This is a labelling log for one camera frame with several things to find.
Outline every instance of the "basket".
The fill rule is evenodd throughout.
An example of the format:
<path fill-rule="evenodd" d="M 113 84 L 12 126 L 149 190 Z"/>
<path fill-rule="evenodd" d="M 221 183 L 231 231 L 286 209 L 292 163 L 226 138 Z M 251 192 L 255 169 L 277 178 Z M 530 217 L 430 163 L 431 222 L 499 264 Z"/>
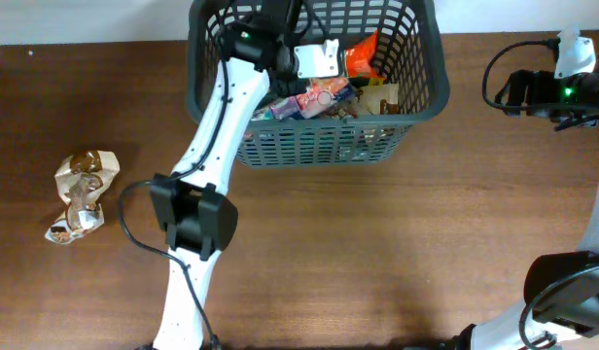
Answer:
<path fill-rule="evenodd" d="M 236 0 L 226 18 L 226 1 L 194 1 L 190 10 L 187 105 L 199 121 L 211 94 L 219 57 L 208 38 L 219 22 L 258 11 L 260 0 Z M 378 31 L 371 65 L 399 85 L 404 114 L 359 116 L 353 120 L 250 122 L 237 158 L 253 168 L 375 163 L 393 154 L 411 127 L 437 115 L 449 95 L 440 32 L 432 0 L 312 0 L 331 37 L 348 48 Z M 305 25 L 302 8 L 298 28 Z M 313 25 L 306 43 L 323 40 Z"/>

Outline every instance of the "crumpled wrapper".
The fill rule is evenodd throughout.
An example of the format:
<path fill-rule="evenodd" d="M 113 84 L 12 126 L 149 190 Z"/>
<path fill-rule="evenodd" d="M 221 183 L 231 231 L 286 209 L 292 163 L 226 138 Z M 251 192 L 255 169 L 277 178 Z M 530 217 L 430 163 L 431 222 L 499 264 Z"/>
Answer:
<path fill-rule="evenodd" d="M 102 226 L 103 209 L 96 200 L 120 170 L 112 152 L 85 151 L 65 159 L 55 172 L 55 182 L 66 211 L 55 219 L 45 238 L 69 244 Z"/>

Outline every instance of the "wooden table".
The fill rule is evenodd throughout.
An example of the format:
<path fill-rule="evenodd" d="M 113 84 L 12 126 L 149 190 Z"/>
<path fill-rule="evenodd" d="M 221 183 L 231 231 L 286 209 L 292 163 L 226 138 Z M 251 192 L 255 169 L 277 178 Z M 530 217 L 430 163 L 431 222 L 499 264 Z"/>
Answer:
<path fill-rule="evenodd" d="M 554 133 L 480 96 L 497 51 L 550 35 L 443 36 L 449 104 L 383 163 L 237 164 L 230 199 L 239 227 L 207 300 L 222 341 L 451 337 L 520 298 L 537 256 L 573 250 L 596 192 L 599 127 Z M 157 333 L 167 262 L 126 240 L 116 200 L 128 183 L 167 173 L 194 136 L 184 56 L 183 42 L 0 47 L 0 349 L 128 350 Z M 521 68 L 553 69 L 550 52 L 510 54 L 491 90 Z M 107 223 L 57 246 L 43 237 L 64 209 L 53 173 L 87 148 L 121 162 L 101 199 Z M 139 238 L 162 246 L 145 192 L 127 214 Z M 599 337 L 565 348 L 599 349 Z"/>

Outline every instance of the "orange snack bag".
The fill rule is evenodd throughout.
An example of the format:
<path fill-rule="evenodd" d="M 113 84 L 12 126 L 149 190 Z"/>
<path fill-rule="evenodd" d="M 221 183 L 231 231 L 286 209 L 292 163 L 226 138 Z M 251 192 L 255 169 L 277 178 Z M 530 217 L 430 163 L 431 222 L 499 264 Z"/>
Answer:
<path fill-rule="evenodd" d="M 377 32 L 375 31 L 362 43 L 345 51 L 345 66 L 347 68 L 347 77 L 365 77 L 383 79 L 370 66 L 370 61 L 375 55 L 377 47 Z"/>

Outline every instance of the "white background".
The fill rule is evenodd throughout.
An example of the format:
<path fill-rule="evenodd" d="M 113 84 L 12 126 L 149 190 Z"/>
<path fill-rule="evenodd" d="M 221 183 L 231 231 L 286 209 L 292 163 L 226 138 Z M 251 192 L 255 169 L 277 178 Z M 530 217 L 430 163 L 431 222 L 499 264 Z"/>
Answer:
<path fill-rule="evenodd" d="M 0 44 L 183 40 L 192 0 L 0 0 Z M 599 0 L 435 0 L 442 33 L 599 29 Z"/>

